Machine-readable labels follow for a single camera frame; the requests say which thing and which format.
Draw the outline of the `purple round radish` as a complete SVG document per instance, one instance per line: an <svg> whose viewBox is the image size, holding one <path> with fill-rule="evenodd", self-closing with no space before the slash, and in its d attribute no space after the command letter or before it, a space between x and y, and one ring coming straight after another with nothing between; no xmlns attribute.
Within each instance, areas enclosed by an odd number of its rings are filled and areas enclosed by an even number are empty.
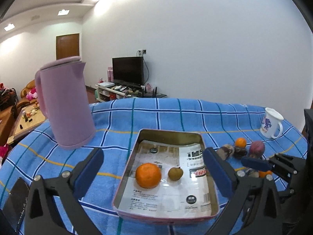
<svg viewBox="0 0 313 235"><path fill-rule="evenodd" d="M265 145L262 141L254 141L249 148L249 156L253 158L261 158L265 152Z"/></svg>

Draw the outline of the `small orange tangerine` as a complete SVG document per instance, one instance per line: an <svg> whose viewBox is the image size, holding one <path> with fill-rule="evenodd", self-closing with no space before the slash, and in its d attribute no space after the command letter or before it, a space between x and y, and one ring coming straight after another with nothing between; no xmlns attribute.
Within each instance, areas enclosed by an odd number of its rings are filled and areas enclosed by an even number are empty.
<svg viewBox="0 0 313 235"><path fill-rule="evenodd" d="M245 148L246 145L247 145L247 141L244 137L240 137L235 140L236 147Z"/></svg>

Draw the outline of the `brown striped shell piece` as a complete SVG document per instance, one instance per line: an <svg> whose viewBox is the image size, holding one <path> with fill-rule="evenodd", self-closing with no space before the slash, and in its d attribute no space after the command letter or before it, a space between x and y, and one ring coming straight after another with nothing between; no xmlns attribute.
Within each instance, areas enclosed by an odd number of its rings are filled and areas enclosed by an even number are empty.
<svg viewBox="0 0 313 235"><path fill-rule="evenodd" d="M219 149L216 150L217 155L222 159L226 160L229 157L232 157L235 153L235 148L230 144L225 144Z"/></svg>

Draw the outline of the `small green-brown fruit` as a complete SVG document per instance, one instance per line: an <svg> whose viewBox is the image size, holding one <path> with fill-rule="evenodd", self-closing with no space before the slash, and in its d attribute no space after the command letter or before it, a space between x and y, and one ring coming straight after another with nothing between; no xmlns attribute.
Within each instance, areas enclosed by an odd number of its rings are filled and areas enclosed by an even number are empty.
<svg viewBox="0 0 313 235"><path fill-rule="evenodd" d="M168 177L171 181L178 181L183 176L183 169L181 167L172 167L168 171Z"/></svg>

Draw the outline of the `large orange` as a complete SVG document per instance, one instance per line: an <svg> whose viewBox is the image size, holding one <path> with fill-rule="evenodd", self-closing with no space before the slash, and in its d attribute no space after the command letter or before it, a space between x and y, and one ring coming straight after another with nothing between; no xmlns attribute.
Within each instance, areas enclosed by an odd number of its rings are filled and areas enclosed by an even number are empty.
<svg viewBox="0 0 313 235"><path fill-rule="evenodd" d="M137 184L146 189L157 187L162 178L161 169L153 163L144 163L136 169Z"/></svg>

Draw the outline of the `dark mangosteen fruit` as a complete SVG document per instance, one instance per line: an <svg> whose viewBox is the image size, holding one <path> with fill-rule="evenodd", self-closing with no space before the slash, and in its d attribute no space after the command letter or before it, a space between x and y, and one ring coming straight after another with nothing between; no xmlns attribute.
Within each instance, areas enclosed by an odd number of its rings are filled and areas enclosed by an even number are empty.
<svg viewBox="0 0 313 235"><path fill-rule="evenodd" d="M239 146L234 147L234 154L233 154L234 158L240 160L241 158L243 158L247 154L248 154L248 151L246 150L245 147L239 147Z"/></svg>

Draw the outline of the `white printed mug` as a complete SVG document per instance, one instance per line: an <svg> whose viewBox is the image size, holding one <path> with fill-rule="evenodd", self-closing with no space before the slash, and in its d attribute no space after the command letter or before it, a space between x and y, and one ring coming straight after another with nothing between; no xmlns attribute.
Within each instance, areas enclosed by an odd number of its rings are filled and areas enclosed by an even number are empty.
<svg viewBox="0 0 313 235"><path fill-rule="evenodd" d="M273 108L266 107L260 133L269 139L277 139L283 133L284 117Z"/></svg>

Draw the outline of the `black smartphone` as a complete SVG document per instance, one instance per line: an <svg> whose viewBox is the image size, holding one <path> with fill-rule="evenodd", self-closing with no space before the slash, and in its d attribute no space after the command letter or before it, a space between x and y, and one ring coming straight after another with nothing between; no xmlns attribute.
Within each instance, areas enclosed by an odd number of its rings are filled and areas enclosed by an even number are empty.
<svg viewBox="0 0 313 235"><path fill-rule="evenodd" d="M3 213L9 225L19 234L27 205L30 187L19 177L4 204Z"/></svg>

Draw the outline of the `blue plaid tablecloth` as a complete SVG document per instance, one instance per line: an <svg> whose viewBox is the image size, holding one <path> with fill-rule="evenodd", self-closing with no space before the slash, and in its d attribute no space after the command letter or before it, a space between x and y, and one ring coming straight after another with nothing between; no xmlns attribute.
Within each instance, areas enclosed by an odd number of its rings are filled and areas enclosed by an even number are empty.
<svg viewBox="0 0 313 235"><path fill-rule="evenodd" d="M113 198L126 163L136 143L146 161L179 165L175 143L161 145L157 139L139 139L143 129L170 130L200 134L206 147L219 149L239 138L248 144L262 141L263 158L276 153L306 158L307 142L287 120L282 135L268 139L259 129L265 108L242 104L222 104L188 99L122 99L90 106L95 123L94 138L76 150L64 150L58 144L50 123L44 122L12 150L1 168L1 204L5 204L15 182L21 178L30 184L40 175L59 176L72 170L96 147L103 150L104 162L80 204L102 234L204 234L212 220L190 225L153 225L121 219L113 208Z"/></svg>

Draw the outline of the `pink metal tin tray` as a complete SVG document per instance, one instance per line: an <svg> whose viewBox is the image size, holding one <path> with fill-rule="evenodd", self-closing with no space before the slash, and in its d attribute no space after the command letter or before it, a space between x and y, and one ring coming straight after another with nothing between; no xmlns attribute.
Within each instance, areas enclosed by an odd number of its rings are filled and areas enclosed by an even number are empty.
<svg viewBox="0 0 313 235"><path fill-rule="evenodd" d="M209 220L219 210L214 180L203 160L198 133L142 129L130 154L112 206L124 219L159 224L189 224ZM136 169L153 163L161 169L157 187L140 187ZM171 181L168 171L181 167L183 176Z"/></svg>

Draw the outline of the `orange leather sofa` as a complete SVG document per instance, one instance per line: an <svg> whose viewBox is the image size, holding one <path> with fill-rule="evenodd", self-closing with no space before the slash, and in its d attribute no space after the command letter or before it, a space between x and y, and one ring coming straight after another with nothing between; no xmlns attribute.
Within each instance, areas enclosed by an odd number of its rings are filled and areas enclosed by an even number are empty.
<svg viewBox="0 0 313 235"><path fill-rule="evenodd" d="M19 114L22 108L35 104L37 102L37 98L30 97L29 93L33 94L35 89L35 81L30 81L25 88L21 91L21 100L17 103L16 109Z"/></svg>

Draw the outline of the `pink electric kettle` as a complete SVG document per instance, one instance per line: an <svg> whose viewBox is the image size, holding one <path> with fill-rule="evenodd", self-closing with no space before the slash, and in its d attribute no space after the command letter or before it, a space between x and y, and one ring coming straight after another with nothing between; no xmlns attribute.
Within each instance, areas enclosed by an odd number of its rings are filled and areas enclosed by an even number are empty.
<svg viewBox="0 0 313 235"><path fill-rule="evenodd" d="M49 119L58 145L73 150L88 143L95 135L83 71L79 56L48 63L34 80L41 112Z"/></svg>

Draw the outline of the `white TV stand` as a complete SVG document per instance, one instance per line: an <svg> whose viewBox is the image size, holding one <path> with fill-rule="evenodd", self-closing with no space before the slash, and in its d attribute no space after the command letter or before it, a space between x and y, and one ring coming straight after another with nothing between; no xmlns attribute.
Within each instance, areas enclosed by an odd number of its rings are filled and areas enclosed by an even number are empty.
<svg viewBox="0 0 313 235"><path fill-rule="evenodd" d="M159 93L157 88L131 84L114 84L101 82L95 85L95 97L99 102L119 100L125 98L167 98L166 94Z"/></svg>

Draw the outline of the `black television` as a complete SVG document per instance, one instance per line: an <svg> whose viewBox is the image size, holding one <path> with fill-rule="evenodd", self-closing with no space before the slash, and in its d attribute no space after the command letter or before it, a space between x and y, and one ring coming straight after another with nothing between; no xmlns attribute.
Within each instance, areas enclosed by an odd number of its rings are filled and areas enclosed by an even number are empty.
<svg viewBox="0 0 313 235"><path fill-rule="evenodd" d="M144 83L143 57L112 58L113 81L136 85Z"/></svg>

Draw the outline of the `brown wooden door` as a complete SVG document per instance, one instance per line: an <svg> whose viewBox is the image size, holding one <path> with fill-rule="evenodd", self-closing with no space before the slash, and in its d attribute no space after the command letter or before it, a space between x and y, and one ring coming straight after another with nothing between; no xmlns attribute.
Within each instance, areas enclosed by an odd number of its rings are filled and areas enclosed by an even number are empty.
<svg viewBox="0 0 313 235"><path fill-rule="evenodd" d="M80 55L80 35L67 34L56 37L56 60Z"/></svg>

